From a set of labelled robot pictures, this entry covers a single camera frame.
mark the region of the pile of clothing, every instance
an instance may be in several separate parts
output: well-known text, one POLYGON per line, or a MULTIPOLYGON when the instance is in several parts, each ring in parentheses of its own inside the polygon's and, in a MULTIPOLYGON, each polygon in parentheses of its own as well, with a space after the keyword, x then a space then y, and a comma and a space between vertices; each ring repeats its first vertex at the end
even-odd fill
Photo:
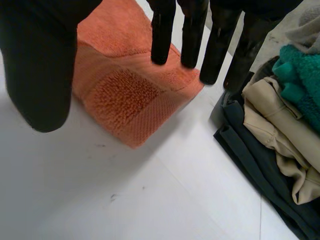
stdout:
POLYGON ((214 137, 301 240, 320 240, 320 5, 241 91, 214 137))

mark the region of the black finger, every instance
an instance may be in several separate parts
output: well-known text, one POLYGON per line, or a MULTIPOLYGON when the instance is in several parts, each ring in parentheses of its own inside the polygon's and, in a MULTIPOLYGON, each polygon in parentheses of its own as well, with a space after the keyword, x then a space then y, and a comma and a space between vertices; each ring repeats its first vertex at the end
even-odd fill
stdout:
POLYGON ((178 0, 185 15, 182 33, 181 63, 193 69, 197 65, 209 0, 178 0))
POLYGON ((213 25, 200 72, 200 81, 206 85, 213 85, 218 79, 241 14, 241 10, 225 9, 213 4, 210 7, 213 25))
POLYGON ((174 18, 176 14, 175 0, 148 0, 153 10, 151 60, 163 65, 167 62, 174 18))

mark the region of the dark gray garment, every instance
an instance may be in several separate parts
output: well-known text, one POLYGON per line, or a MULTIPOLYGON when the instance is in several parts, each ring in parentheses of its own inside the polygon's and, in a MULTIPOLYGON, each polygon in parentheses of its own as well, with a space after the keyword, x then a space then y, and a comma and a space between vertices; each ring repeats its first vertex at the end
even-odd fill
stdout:
POLYGON ((215 133, 214 137, 229 154, 242 173, 248 178, 251 184, 271 202, 288 228, 300 240, 320 239, 316 238, 314 231, 310 229, 303 219, 287 205, 275 191, 273 186, 264 178, 255 159, 231 126, 223 126, 215 133), (302 224, 302 227, 297 224, 297 220, 302 224))

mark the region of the gray fabric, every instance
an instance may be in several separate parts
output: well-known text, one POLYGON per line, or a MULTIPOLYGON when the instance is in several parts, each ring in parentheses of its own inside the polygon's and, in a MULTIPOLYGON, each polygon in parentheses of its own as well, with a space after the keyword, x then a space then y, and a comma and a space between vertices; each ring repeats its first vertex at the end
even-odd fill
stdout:
POLYGON ((320 54, 320 5, 307 9, 299 19, 299 27, 286 36, 303 53, 320 54))

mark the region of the folded clothes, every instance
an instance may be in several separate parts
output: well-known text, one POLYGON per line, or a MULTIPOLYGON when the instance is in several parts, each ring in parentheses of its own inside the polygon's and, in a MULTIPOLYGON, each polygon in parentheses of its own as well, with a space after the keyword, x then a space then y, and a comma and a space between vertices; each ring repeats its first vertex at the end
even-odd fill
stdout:
POLYGON ((307 55, 292 45, 280 51, 273 72, 283 86, 281 96, 295 104, 308 123, 320 133, 320 54, 307 55))
MULTIPOLYGON (((265 80, 269 83, 273 83, 277 98, 283 102, 283 106, 291 113, 291 116, 298 121, 302 117, 301 113, 292 104, 281 97, 282 89, 275 79, 269 77, 272 74, 272 71, 263 72, 263 70, 270 67, 270 65, 273 65, 270 64, 270 61, 262 65, 243 91, 245 92, 258 81, 265 80)), ((300 205, 320 197, 320 173, 310 166, 305 157, 283 132, 260 115, 247 98, 244 100, 244 111, 243 125, 260 143, 267 148, 276 151, 276 162, 281 173, 294 179, 294 184, 292 186, 292 199, 294 202, 300 205)))
POLYGON ((78 26, 73 93, 132 148, 203 88, 173 45, 165 66, 152 64, 151 45, 151 23, 134 0, 104 0, 78 26))
POLYGON ((243 99, 225 94, 221 102, 225 125, 214 137, 299 239, 320 240, 320 198, 296 205, 290 192, 292 178, 280 173, 275 152, 263 146, 243 125, 243 99))

